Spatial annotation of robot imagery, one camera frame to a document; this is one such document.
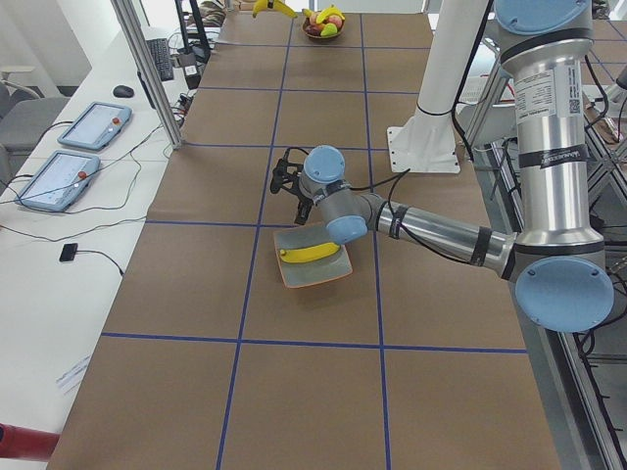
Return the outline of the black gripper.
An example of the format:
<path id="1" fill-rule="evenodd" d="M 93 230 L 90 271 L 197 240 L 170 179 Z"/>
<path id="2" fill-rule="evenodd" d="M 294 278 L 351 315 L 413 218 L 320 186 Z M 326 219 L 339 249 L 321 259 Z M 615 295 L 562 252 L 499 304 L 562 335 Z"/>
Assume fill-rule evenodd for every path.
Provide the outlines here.
<path id="1" fill-rule="evenodd" d="M 314 205 L 312 194 L 308 189 L 303 189 L 300 183 L 295 183 L 293 189 L 299 201 L 294 222 L 298 225 L 305 225 L 308 222 L 312 206 Z"/>

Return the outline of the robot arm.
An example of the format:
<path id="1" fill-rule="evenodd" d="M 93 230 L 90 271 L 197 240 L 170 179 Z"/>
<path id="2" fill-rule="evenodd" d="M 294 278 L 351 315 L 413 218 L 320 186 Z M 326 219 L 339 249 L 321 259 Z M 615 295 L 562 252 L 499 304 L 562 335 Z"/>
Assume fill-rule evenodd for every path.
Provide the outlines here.
<path id="1" fill-rule="evenodd" d="M 546 329 L 600 327 L 614 304 L 603 236 L 589 219 L 580 59 L 593 43 L 588 1 L 499 1 L 500 61 L 514 82 L 523 203 L 519 233 L 451 220 L 374 194 L 344 177 L 342 153 L 313 148 L 296 173 L 301 212 L 317 207 L 344 245 L 374 230 L 463 264 L 494 270 L 522 311 Z"/>

